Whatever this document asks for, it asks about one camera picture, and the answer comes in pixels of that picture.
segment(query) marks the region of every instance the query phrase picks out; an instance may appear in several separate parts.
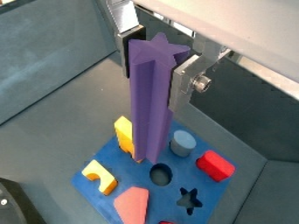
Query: yellow arch block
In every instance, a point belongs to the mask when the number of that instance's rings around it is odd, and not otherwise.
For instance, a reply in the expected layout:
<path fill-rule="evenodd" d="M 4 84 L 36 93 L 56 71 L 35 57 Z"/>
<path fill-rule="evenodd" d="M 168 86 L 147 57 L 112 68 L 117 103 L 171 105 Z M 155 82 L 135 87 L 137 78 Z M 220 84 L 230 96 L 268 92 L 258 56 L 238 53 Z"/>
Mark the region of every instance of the yellow arch block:
<path fill-rule="evenodd" d="M 116 138 L 117 138 L 120 149 L 124 152 L 129 152 L 132 155 L 132 158 L 135 158 L 132 123 L 123 116 L 120 116 L 115 122 L 115 129 L 116 129 Z"/>
<path fill-rule="evenodd" d="M 117 181 L 108 170 L 103 167 L 103 165 L 93 159 L 81 174 L 88 178 L 88 180 L 93 181 L 95 179 L 100 179 L 99 191 L 105 195 L 109 195 L 117 186 Z"/>

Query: purple star-shaped prism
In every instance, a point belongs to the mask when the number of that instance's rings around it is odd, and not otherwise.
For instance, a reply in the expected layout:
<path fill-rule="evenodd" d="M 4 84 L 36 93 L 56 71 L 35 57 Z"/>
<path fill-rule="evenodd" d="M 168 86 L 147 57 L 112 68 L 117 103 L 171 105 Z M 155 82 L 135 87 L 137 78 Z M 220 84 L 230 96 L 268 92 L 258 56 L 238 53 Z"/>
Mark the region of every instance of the purple star-shaped prism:
<path fill-rule="evenodd" d="M 131 39 L 128 42 L 136 161 L 147 158 L 155 164 L 165 146 L 173 117 L 168 109 L 172 69 L 185 60 L 189 50 L 185 45 L 169 44 L 163 33 L 151 41 Z"/>

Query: star-shaped hole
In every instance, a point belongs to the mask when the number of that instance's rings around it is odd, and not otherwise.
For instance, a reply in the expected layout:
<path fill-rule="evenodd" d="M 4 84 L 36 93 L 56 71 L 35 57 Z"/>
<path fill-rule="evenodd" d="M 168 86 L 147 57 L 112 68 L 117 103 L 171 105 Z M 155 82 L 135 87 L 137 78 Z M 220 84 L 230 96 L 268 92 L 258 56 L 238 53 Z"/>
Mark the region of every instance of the star-shaped hole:
<path fill-rule="evenodd" d="M 201 207 L 201 202 L 196 199 L 197 189 L 193 188 L 189 192 L 181 187 L 181 198 L 176 201 L 179 207 L 185 207 L 187 214 L 192 215 L 195 207 Z"/>

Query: black object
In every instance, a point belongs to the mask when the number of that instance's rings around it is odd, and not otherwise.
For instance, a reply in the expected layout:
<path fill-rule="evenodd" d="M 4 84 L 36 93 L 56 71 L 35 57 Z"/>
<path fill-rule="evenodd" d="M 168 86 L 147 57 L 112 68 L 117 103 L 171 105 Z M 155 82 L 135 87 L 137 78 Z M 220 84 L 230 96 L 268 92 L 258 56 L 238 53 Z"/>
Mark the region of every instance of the black object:
<path fill-rule="evenodd" d="M 0 178 L 0 223 L 45 224 L 17 183 Z"/>

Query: blue shape sorter board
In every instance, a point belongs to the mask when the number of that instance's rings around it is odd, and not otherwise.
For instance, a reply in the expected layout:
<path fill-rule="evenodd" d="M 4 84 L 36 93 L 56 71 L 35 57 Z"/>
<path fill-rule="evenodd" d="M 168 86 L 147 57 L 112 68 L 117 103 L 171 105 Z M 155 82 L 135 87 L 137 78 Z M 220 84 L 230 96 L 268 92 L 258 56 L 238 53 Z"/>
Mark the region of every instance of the blue shape sorter board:
<path fill-rule="evenodd" d="M 176 130 L 188 131 L 177 122 L 172 122 L 168 142 Z M 176 224 L 204 224 L 208 222 L 212 210 L 228 186 L 230 178 L 217 183 L 199 170 L 195 165 L 196 159 L 204 151 L 216 150 L 191 131 L 188 132 L 196 140 L 196 148 L 191 155 L 188 157 L 177 157 L 167 145 L 157 159 L 157 163 L 168 165 L 172 170 L 172 181 L 165 186 L 152 183 L 149 171 L 153 165 L 147 159 L 140 164 L 135 162 L 129 153 L 124 153 L 119 149 L 116 136 L 112 137 L 89 159 L 89 161 L 96 159 L 116 177 L 117 186 L 115 191 L 108 196 L 99 191 L 100 180 L 89 181 L 81 175 L 81 170 L 85 166 L 76 172 L 71 182 L 108 223 L 123 223 L 113 207 L 113 201 L 131 186 L 143 187 L 149 191 L 145 224 L 159 224 L 159 221 L 172 221 Z M 176 205 L 176 201 L 181 198 L 181 187 L 187 191 L 193 188 L 197 189 L 196 198 L 201 202 L 203 207 L 195 207 L 192 215 L 187 214 L 185 207 Z"/>

